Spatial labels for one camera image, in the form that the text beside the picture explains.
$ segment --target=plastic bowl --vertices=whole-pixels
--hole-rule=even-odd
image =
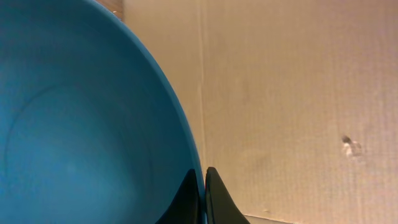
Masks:
[[[2,0],[0,33],[0,223],[153,224],[192,168],[203,195],[177,97],[113,14]]]

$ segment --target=cardboard seam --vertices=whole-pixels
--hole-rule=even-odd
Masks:
[[[286,222],[286,221],[283,221],[283,220],[278,220],[278,219],[273,219],[273,218],[263,218],[263,217],[259,217],[259,216],[256,216],[256,215],[244,214],[244,216],[245,217],[251,217],[251,218],[258,218],[258,219],[261,219],[261,220],[266,220],[266,221],[271,221],[271,222],[278,222],[280,224],[303,224],[303,223],[297,223],[297,222]]]
[[[200,60],[200,83],[199,83],[199,98],[200,98],[200,125],[201,125],[201,140],[202,140],[202,147],[203,149],[201,150],[201,153],[203,155],[203,158],[206,158],[206,149],[207,149],[207,143],[206,143],[206,129],[205,129],[205,115],[204,115],[204,110],[203,110],[203,84],[204,84],[204,78],[205,78],[205,63],[204,63],[204,49],[203,49],[203,21],[202,21],[202,0],[197,0],[197,16],[198,16],[198,44],[199,44],[199,60]]]

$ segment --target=black object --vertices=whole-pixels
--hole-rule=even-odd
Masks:
[[[196,173],[190,169],[170,207],[156,224],[202,224],[201,209]],[[214,167],[209,167],[206,174],[205,211],[208,224],[249,224]]]
[[[202,224],[197,176],[188,170],[167,211],[156,224]]]

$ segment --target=cardboard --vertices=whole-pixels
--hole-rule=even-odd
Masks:
[[[125,0],[124,15],[251,222],[398,223],[397,1]]]
[[[123,0],[96,0],[113,12],[120,20],[123,20]]]
[[[252,217],[246,216],[246,219],[250,222],[250,224],[289,224],[286,222],[278,222],[274,220],[269,220],[266,218]]]

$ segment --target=cardboard wall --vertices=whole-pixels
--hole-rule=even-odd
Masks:
[[[119,19],[123,20],[123,0],[96,0],[111,11]]]
[[[397,1],[125,0],[124,19],[244,214],[398,223]]]

